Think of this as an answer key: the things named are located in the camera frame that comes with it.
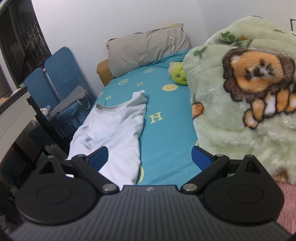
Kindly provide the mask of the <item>white t-shirt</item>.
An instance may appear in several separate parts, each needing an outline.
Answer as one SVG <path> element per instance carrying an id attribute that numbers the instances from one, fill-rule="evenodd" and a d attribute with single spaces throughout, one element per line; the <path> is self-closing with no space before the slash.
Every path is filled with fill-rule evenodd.
<path id="1" fill-rule="evenodd" d="M 74 133 L 67 159 L 105 146 L 108 160 L 99 173 L 119 188 L 135 185 L 140 167 L 138 139 L 147 109 L 144 94 L 143 90 L 134 92 L 132 99 L 116 106 L 97 103 Z"/>

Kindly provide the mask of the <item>teal patterned bed sheet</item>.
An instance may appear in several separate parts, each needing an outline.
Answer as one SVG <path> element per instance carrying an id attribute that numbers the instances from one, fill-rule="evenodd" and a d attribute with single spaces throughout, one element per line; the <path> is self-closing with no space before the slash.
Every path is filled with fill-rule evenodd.
<path id="1" fill-rule="evenodd" d="M 191 157 L 198 138 L 189 88 L 176 84 L 168 74 L 170 63 L 183 61 L 186 54 L 172 54 L 111 80 L 96 100 L 115 106 L 130 100 L 134 92 L 145 91 L 147 111 L 139 139 L 138 185 L 181 187 L 201 171 Z"/>

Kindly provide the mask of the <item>grey folded cloth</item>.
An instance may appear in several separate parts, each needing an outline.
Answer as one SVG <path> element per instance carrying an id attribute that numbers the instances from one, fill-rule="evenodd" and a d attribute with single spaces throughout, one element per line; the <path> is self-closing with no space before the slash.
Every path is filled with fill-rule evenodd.
<path id="1" fill-rule="evenodd" d="M 81 85 L 78 85 L 64 100 L 62 100 L 55 108 L 53 108 L 49 116 L 51 118 L 55 118 L 58 114 L 62 113 L 62 111 L 70 107 L 78 100 L 84 99 L 87 94 L 87 90 L 84 89 Z"/>

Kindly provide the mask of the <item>small blue plush toy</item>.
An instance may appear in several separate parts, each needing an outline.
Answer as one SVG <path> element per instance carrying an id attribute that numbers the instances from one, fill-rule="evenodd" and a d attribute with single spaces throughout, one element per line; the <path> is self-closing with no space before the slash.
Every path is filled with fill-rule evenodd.
<path id="1" fill-rule="evenodd" d="M 46 107 L 40 109 L 41 113 L 42 113 L 45 117 L 47 117 L 47 116 L 50 114 L 51 110 L 52 110 L 52 108 L 51 108 L 50 105 L 48 105 L 48 106 L 46 106 Z"/>

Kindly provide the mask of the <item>green lion fleece blanket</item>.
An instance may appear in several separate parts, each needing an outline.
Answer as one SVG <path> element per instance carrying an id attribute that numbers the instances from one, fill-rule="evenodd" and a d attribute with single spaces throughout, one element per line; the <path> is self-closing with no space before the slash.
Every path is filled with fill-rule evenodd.
<path id="1" fill-rule="evenodd" d="M 191 49 L 183 69 L 199 146 L 252 154 L 295 184 L 295 33 L 247 16 Z"/>

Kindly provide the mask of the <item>mustard yellow headboard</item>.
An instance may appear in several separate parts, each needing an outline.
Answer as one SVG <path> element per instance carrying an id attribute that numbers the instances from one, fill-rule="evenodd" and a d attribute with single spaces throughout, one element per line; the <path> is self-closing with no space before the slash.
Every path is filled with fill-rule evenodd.
<path id="1" fill-rule="evenodd" d="M 100 80 L 102 81 L 104 86 L 108 85 L 109 82 L 113 79 L 113 75 L 109 69 L 108 59 L 98 63 L 96 72 L 99 75 Z"/>

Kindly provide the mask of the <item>green plush toy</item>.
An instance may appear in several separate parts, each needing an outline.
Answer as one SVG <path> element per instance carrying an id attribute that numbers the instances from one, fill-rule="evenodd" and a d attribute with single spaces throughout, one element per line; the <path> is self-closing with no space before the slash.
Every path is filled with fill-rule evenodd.
<path id="1" fill-rule="evenodd" d="M 168 68 L 169 76 L 179 85 L 188 85 L 182 62 L 171 62 Z"/>

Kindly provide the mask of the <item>white dining table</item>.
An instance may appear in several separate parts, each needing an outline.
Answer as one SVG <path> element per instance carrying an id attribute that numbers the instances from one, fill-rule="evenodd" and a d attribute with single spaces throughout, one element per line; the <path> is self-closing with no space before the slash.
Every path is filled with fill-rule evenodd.
<path id="1" fill-rule="evenodd" d="M 46 118 L 31 97 L 27 87 L 17 89 L 1 104 L 1 163 L 9 150 L 27 127 L 36 118 L 42 127 L 46 127 Z"/>

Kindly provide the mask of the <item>near blue covered chair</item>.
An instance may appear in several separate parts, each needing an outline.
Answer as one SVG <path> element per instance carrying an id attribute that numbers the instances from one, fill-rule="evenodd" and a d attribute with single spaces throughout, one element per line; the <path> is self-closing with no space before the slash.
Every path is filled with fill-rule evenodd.
<path id="1" fill-rule="evenodd" d="M 64 100 L 78 85 L 87 90 L 84 99 L 78 100 L 62 113 L 50 120 L 56 124 L 65 125 L 72 131 L 81 126 L 95 103 L 95 97 L 89 92 L 85 78 L 67 47 L 62 47 L 45 61 L 45 72 L 49 77 L 53 90 L 58 97 L 58 104 Z"/>

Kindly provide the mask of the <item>pink fluffy blanket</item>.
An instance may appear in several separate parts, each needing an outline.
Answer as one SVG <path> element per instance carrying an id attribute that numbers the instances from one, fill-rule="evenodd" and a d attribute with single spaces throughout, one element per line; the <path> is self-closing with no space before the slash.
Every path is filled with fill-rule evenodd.
<path id="1" fill-rule="evenodd" d="M 295 185 L 289 183 L 277 183 L 285 198 L 277 223 L 289 233 L 294 234 L 296 229 L 296 190 Z"/>

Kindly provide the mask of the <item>grey pillow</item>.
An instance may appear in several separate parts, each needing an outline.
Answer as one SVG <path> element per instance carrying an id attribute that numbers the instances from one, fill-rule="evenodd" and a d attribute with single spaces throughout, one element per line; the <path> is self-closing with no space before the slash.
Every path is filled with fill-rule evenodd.
<path id="1" fill-rule="evenodd" d="M 145 33 L 110 39 L 106 47 L 109 69 L 112 76 L 118 78 L 163 57 L 190 49 L 191 43 L 183 24 L 174 24 Z"/>

